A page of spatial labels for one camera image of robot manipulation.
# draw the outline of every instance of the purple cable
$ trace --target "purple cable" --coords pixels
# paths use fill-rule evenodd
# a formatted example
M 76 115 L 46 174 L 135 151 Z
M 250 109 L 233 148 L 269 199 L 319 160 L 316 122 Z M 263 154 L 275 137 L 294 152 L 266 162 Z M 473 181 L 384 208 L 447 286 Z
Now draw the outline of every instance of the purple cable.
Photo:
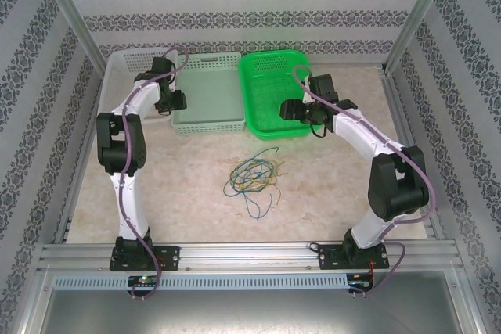
M 153 250 L 142 239 L 142 236 L 136 231 L 136 229 L 134 228 L 134 225 L 132 225 L 132 223 L 129 221 L 129 218 L 127 217 L 127 214 L 125 213 L 125 208 L 124 208 L 124 184 L 125 184 L 125 181 L 124 181 L 124 177 L 125 177 L 125 173 L 127 172 L 128 168 L 131 166 L 131 160 L 132 160 L 132 141 L 131 141 L 131 138 L 130 138 L 130 130 L 129 130 L 128 124 L 127 124 L 127 110 L 128 110 L 128 106 L 129 106 L 130 102 L 132 101 L 132 99 L 142 89 L 144 89 L 148 85 L 151 85 L 152 83 L 156 83 L 155 81 L 160 80 L 161 78 L 166 78 L 166 77 L 169 77 L 169 76 L 171 76 L 173 74 L 178 73 L 180 70 L 182 70 L 186 66 L 186 64 L 188 64 L 188 55 L 189 55 L 189 52 L 188 52 L 188 50 L 186 50 L 183 47 L 170 48 L 162 56 L 166 56 L 169 52 L 174 51 L 174 50 L 177 50 L 177 51 L 182 50 L 185 53 L 185 55 L 186 55 L 185 62 L 180 67 L 176 68 L 175 70 L 172 70 L 171 72 L 168 72 L 166 74 L 161 74 L 159 76 L 156 76 L 154 78 L 149 79 L 147 82 L 145 82 L 143 84 L 140 84 L 140 86 L 138 86 L 127 97 L 127 99 L 125 100 L 125 103 L 124 103 L 124 108 L 122 109 L 122 123 L 124 124 L 125 145 L 126 145 L 126 148 L 127 148 L 127 159 L 125 161 L 125 167 L 124 167 L 124 169 L 120 173 L 120 184 L 119 184 L 119 187 L 118 187 L 118 206 L 120 207 L 120 212 L 122 214 L 122 217 L 125 220 L 125 223 L 131 229 L 132 233 L 139 240 L 139 242 L 141 243 L 141 245 L 145 247 L 146 251 L 150 255 L 151 259 L 153 260 L 153 263 L 155 264 L 155 272 L 157 273 L 157 282 L 155 283 L 155 286 L 145 296 L 142 296 L 141 300 L 148 299 L 150 296 L 152 296 L 155 293 L 155 291 L 157 290 L 158 286 L 160 285 L 160 278 L 162 276 L 162 270 L 160 269 L 160 265 L 158 264 L 158 260 L 155 257 L 155 253 L 153 253 Z M 132 299 L 133 300 L 137 297 L 134 294 L 135 288 L 137 286 L 138 285 L 133 285 L 132 289 L 131 289 L 131 295 L 132 295 Z
M 389 231 L 391 231 L 397 224 L 420 223 L 420 222 L 424 222 L 431 215 L 433 215 L 435 213 L 435 211 L 437 210 L 437 195 L 435 194 L 435 190 L 433 189 L 433 185 L 431 184 L 430 179 L 428 178 L 428 176 L 426 176 L 426 174 L 423 172 L 423 170 L 421 170 L 417 164 L 415 164 L 410 158 L 408 158 L 408 156 L 406 156 L 400 150 L 395 148 L 392 144 L 388 143 L 387 140 L 383 136 L 380 135 L 380 133 L 376 130 L 376 128 L 373 127 L 371 124 L 367 123 L 364 119 L 362 119 L 361 117 L 357 117 L 353 113 L 349 113 L 348 111 L 341 109 L 340 107 L 334 105 L 333 103 L 327 102 L 325 99 L 320 98 L 315 93 L 313 93 L 297 77 L 297 70 L 299 70 L 299 69 L 307 70 L 309 76 L 312 75 L 312 71 L 307 66 L 295 66 L 292 69 L 292 77 L 294 78 L 294 80 L 296 80 L 296 82 L 299 84 L 299 86 L 301 86 L 303 88 L 303 90 L 305 92 L 307 92 L 312 98 L 316 99 L 317 101 L 321 102 L 322 104 L 330 107 L 331 109 L 336 110 L 339 113 L 342 113 L 346 117 L 349 117 L 350 119 L 353 119 L 354 121 L 357 121 L 361 125 L 363 125 L 370 133 L 372 133 L 374 136 L 376 136 L 376 138 L 378 140 L 383 142 L 392 152 L 396 153 L 400 158 L 402 158 L 406 163 L 408 163 L 418 173 L 418 175 L 421 176 L 421 178 L 424 181 L 424 184 L 426 184 L 428 191 L 430 192 L 430 201 L 431 201 L 430 202 L 430 209 L 425 215 L 423 215 L 422 217 L 417 218 L 417 219 L 406 219 L 406 220 L 395 221 L 392 226 L 389 226 L 383 232 L 381 232 L 381 235 L 379 236 L 378 239 L 381 242 L 383 242 L 383 238 L 386 236 L 386 234 L 389 233 Z M 366 293 L 366 295 L 369 293 L 372 293 L 373 291 L 380 288 L 382 285 L 386 284 L 388 279 L 393 275 L 395 270 L 398 268 L 398 266 L 400 266 L 400 263 L 404 259 L 405 245 L 403 245 L 401 242 L 385 242 L 385 243 L 388 245 L 391 245 L 391 246 L 400 246 L 402 248 L 402 255 L 400 256 L 398 261 L 395 263 L 395 265 L 393 265 L 393 267 L 388 272 L 386 277 L 381 282 L 379 282 L 379 284 L 376 287 L 374 287 L 368 293 Z

